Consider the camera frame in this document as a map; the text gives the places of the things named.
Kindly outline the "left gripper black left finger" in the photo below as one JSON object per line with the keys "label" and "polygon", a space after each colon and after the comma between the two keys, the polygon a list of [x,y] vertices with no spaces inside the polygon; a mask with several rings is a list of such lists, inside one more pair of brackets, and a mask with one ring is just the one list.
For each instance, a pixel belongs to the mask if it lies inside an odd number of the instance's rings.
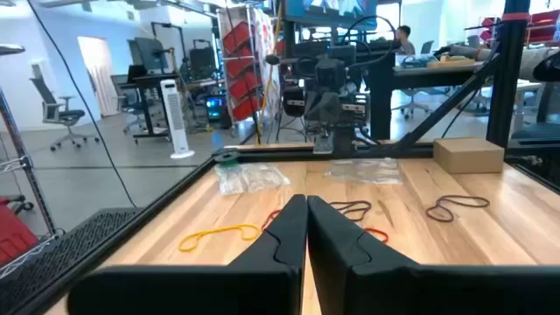
{"label": "left gripper black left finger", "polygon": [[300,315],[307,203],[294,195],[228,265],[121,265],[69,291],[70,315]]}

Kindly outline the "black standing desk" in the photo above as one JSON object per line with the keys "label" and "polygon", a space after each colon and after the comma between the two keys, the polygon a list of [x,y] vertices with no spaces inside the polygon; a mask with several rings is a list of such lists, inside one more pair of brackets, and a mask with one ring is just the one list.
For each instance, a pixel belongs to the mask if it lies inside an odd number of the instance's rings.
{"label": "black standing desk", "polygon": [[128,83],[134,84],[139,93],[145,120],[143,128],[139,128],[139,131],[132,135],[135,144],[138,144],[139,138],[165,137],[170,141],[160,81],[176,79],[177,75],[174,73],[147,74],[143,66],[131,66],[127,75]]}

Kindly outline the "large display screen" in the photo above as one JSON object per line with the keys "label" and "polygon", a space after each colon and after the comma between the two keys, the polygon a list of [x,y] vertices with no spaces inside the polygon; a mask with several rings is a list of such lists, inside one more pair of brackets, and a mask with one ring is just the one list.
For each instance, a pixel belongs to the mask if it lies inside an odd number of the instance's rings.
{"label": "large display screen", "polygon": [[283,19],[290,22],[348,27],[376,14],[378,0],[282,0]]}

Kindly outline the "person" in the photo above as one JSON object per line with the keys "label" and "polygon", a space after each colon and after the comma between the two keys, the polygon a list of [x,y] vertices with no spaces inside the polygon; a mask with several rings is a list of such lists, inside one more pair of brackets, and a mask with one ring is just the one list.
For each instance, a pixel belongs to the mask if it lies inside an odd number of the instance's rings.
{"label": "person", "polygon": [[396,29],[396,37],[400,42],[399,53],[401,55],[413,56],[416,54],[414,45],[410,42],[411,29],[407,25],[401,25]]}

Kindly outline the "small cardboard box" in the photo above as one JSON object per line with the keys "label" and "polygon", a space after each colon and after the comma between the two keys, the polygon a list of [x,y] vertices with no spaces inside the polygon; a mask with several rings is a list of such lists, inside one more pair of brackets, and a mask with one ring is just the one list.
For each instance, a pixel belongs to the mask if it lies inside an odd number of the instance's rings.
{"label": "small cardboard box", "polygon": [[499,173],[505,150],[484,138],[441,138],[433,143],[434,160],[450,174]]}

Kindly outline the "black computer monitor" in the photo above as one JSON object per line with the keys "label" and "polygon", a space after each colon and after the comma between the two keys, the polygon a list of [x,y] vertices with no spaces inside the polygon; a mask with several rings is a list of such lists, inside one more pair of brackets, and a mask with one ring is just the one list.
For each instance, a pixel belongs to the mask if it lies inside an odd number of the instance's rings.
{"label": "black computer monitor", "polygon": [[160,41],[154,38],[128,40],[132,64],[144,66],[148,71],[159,71],[161,74],[168,68],[166,50]]}

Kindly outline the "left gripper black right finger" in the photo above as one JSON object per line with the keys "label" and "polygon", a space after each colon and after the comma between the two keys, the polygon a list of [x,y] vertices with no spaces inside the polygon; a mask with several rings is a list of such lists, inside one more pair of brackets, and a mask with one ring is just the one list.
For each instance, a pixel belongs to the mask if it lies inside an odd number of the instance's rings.
{"label": "left gripper black right finger", "polygon": [[560,315],[560,266],[421,264],[320,197],[307,203],[323,315]]}

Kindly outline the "black aluminium table frame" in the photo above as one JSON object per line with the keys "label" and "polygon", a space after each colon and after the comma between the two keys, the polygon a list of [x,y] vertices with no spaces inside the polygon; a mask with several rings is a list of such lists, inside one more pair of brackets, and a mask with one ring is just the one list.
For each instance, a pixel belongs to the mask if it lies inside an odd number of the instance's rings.
{"label": "black aluminium table frame", "polygon": [[[503,165],[502,172],[450,174],[433,158],[433,143],[441,138],[478,137],[512,152],[508,144],[513,100],[522,65],[521,37],[526,29],[529,0],[506,0],[497,51],[446,102],[401,140],[363,147],[352,154],[315,154],[312,149],[288,146],[239,149],[240,164],[274,165],[287,172],[293,187],[271,192],[245,192],[236,197],[220,194],[213,174],[214,160],[181,179],[152,201],[120,234],[115,244],[57,298],[34,315],[60,306],[65,314],[69,291],[83,277],[121,265],[228,265],[253,241],[238,231],[210,234],[187,253],[179,241],[200,231],[239,224],[261,229],[269,213],[280,210],[296,194],[334,201],[366,200],[372,209],[360,228],[388,234],[386,245],[417,263],[429,265],[560,266],[560,194],[524,204],[532,179]],[[333,160],[392,158],[402,183],[377,185],[327,177]],[[432,220],[425,210],[444,195],[479,196],[491,204],[469,208],[446,203],[451,223]],[[320,312],[307,236],[301,313]]]}

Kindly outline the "black work desk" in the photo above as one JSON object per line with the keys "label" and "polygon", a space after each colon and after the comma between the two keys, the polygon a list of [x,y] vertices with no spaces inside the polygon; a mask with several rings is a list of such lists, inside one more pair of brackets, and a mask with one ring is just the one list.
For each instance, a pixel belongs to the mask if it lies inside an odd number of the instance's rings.
{"label": "black work desk", "polygon": [[470,65],[405,68],[396,65],[397,56],[388,51],[374,52],[379,59],[367,66],[371,104],[369,122],[371,135],[377,139],[390,139],[391,97],[394,90],[407,88],[434,88],[458,86],[465,83],[480,62]]}

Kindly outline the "red plastic storage bin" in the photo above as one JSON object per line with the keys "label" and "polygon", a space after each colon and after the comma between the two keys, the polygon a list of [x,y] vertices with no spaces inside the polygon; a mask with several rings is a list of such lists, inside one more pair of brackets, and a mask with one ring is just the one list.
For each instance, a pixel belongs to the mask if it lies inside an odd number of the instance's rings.
{"label": "red plastic storage bin", "polygon": [[246,21],[241,21],[225,35],[222,40],[223,48],[227,54],[232,54],[249,38],[249,24]]}
{"label": "red plastic storage bin", "polygon": [[251,95],[241,99],[232,109],[233,118],[237,121],[245,120],[253,116],[262,108],[263,100],[258,101],[255,96]]}
{"label": "red plastic storage bin", "polygon": [[32,249],[37,242],[37,236],[9,208],[9,200],[0,197],[0,267]]}
{"label": "red plastic storage bin", "polygon": [[244,46],[234,52],[231,57],[227,57],[225,61],[227,75],[235,78],[252,64],[253,52],[249,46]]}
{"label": "red plastic storage bin", "polygon": [[253,72],[246,72],[235,80],[228,88],[230,96],[241,99],[261,85],[261,78]]}

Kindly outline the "red rubber band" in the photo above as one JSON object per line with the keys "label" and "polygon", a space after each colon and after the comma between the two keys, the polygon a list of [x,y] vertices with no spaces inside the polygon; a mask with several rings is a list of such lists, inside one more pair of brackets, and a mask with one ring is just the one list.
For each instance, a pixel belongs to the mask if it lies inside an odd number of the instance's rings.
{"label": "red rubber band", "polygon": [[275,211],[272,211],[271,213],[269,213],[266,220],[264,221],[264,223],[261,226],[261,230],[263,231],[276,218],[276,216],[279,213],[280,213],[280,210],[275,210]]}
{"label": "red rubber band", "polygon": [[372,227],[365,227],[364,230],[374,236],[378,241],[383,243],[387,243],[389,241],[389,236],[384,231]]}

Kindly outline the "clear plastic zip bag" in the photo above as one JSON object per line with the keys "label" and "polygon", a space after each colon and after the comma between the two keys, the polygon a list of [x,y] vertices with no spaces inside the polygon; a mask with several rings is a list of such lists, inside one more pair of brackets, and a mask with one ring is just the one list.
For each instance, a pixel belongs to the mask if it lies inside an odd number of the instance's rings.
{"label": "clear plastic zip bag", "polygon": [[403,182],[398,163],[392,158],[333,160],[325,175],[377,185],[400,185]]}
{"label": "clear plastic zip bag", "polygon": [[271,164],[216,165],[222,195],[254,193],[261,190],[287,186],[291,181]]}

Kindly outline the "computer tower with blue light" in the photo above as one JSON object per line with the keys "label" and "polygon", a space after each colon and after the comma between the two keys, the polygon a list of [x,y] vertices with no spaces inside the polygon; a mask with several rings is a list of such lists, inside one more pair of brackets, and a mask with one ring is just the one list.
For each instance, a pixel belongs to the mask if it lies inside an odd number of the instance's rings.
{"label": "computer tower with blue light", "polygon": [[207,118],[210,122],[218,122],[221,119],[221,112],[224,104],[223,94],[210,94],[206,96],[205,106]]}

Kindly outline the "black perforated metal case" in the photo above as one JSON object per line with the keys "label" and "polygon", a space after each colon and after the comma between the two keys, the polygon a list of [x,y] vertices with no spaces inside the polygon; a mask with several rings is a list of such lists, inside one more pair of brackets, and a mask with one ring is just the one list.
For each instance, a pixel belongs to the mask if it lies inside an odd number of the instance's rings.
{"label": "black perforated metal case", "polygon": [[34,313],[57,298],[116,243],[141,211],[135,207],[102,209],[23,262],[0,279],[0,315]]}

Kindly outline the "grey office chair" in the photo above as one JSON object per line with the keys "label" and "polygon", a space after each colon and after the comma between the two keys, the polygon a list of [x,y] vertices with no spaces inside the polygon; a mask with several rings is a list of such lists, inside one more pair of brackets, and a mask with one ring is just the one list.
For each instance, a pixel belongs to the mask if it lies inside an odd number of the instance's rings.
{"label": "grey office chair", "polygon": [[144,109],[136,86],[128,83],[127,74],[114,74],[110,79],[115,87],[118,111],[135,117],[125,125],[122,132],[127,134],[133,127],[142,129],[145,124]]}
{"label": "grey office chair", "polygon": [[73,132],[72,127],[85,116],[85,112],[81,109],[70,109],[69,103],[74,96],[63,95],[56,98],[53,91],[46,84],[40,64],[32,64],[31,69],[33,75],[30,81],[42,98],[42,123],[56,124],[66,128],[66,134],[50,144],[50,151],[56,151],[65,141],[69,141],[76,149],[82,146],[80,140],[84,144],[89,139],[99,143],[100,138],[98,136],[82,135]]}

